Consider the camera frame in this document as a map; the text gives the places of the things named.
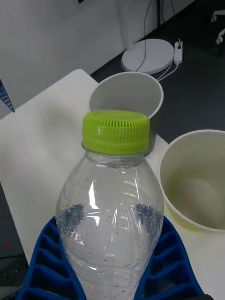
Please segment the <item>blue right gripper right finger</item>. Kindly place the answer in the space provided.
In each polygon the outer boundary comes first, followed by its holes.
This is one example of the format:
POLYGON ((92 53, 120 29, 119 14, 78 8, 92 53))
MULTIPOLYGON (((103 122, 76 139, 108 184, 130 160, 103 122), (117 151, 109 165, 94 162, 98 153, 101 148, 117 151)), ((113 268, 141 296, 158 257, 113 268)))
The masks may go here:
POLYGON ((165 217, 162 233, 139 282, 136 300, 186 300, 204 295, 184 244, 165 217))

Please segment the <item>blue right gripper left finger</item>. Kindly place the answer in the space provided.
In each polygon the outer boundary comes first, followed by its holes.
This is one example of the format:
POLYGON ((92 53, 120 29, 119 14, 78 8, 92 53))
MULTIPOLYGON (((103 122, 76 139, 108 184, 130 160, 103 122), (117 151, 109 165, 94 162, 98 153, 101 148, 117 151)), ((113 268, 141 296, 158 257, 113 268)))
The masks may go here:
POLYGON ((64 254, 53 217, 43 228, 17 300, 85 300, 83 288, 64 254))

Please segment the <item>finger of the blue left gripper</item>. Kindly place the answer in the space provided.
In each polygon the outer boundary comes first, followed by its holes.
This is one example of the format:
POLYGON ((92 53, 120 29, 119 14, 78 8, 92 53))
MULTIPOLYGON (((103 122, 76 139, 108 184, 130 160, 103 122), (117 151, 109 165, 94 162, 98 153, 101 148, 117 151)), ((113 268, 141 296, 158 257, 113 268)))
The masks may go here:
POLYGON ((0 100, 5 104, 5 106, 7 106, 10 109, 11 112, 13 113, 15 112, 14 106, 1 80, 0 80, 0 100))

